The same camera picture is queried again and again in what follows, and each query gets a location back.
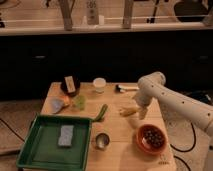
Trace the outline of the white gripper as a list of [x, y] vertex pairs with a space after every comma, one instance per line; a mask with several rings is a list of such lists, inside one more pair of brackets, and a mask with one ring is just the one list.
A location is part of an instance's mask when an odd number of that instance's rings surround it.
[[136, 93], [133, 97], [138, 106], [139, 119], [143, 120], [148, 112], [148, 106], [151, 104], [152, 98], [144, 93]]

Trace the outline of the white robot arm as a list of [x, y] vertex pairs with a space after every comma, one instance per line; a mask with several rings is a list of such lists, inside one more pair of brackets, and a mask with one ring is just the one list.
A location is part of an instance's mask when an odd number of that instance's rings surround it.
[[138, 80], [136, 103], [146, 110], [153, 98], [194, 123], [208, 136], [213, 137], [213, 106], [165, 87], [166, 78], [161, 72], [142, 76]]

